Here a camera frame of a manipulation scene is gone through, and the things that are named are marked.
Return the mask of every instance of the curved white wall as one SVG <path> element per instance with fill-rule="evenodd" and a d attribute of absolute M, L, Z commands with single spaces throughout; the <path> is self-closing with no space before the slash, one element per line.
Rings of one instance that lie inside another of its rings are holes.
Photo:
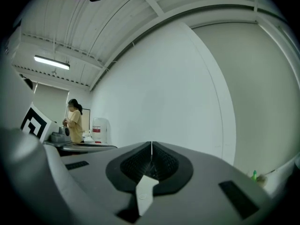
<path fill-rule="evenodd" d="M 223 23 L 194 32 L 226 79 L 236 118 L 235 167 L 269 173 L 300 151 L 300 93 L 286 57 L 256 24 Z"/>
<path fill-rule="evenodd" d="M 127 51 L 92 96 L 91 120 L 109 120 L 110 144 L 160 141 L 233 164 L 235 119 L 227 85 L 209 50 L 183 23 L 164 26 Z"/>

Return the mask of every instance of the black and white marker board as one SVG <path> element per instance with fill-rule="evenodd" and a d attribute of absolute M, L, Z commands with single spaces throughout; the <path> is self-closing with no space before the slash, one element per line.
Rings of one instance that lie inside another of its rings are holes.
<path fill-rule="evenodd" d="M 43 142 L 49 140 L 52 132 L 59 131 L 59 125 L 31 104 L 22 122 L 21 130 L 26 134 L 35 135 L 40 142 Z"/>

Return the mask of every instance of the woman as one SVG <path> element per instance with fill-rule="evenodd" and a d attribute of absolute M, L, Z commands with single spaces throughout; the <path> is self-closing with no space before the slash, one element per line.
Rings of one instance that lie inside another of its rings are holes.
<path fill-rule="evenodd" d="M 83 143 L 83 127 L 81 122 L 83 107 L 78 104 L 76 99 L 71 99 L 68 102 L 68 108 L 70 112 L 73 112 L 73 114 L 70 119 L 66 117 L 62 124 L 69 127 L 72 142 Z"/>

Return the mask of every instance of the yellow shirt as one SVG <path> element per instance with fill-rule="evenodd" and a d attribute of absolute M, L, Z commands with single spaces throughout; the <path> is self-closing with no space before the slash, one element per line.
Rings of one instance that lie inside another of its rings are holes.
<path fill-rule="evenodd" d="M 83 126 L 81 122 L 80 111 L 74 111 L 70 118 L 70 121 L 75 122 L 74 127 L 69 127 L 71 140 L 74 143 L 80 143 L 83 140 Z"/>

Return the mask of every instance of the white container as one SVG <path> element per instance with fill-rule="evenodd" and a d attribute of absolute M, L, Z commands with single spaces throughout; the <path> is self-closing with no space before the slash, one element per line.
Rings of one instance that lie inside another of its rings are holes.
<path fill-rule="evenodd" d="M 93 119 L 92 138 L 96 143 L 107 142 L 107 120 L 104 118 Z"/>

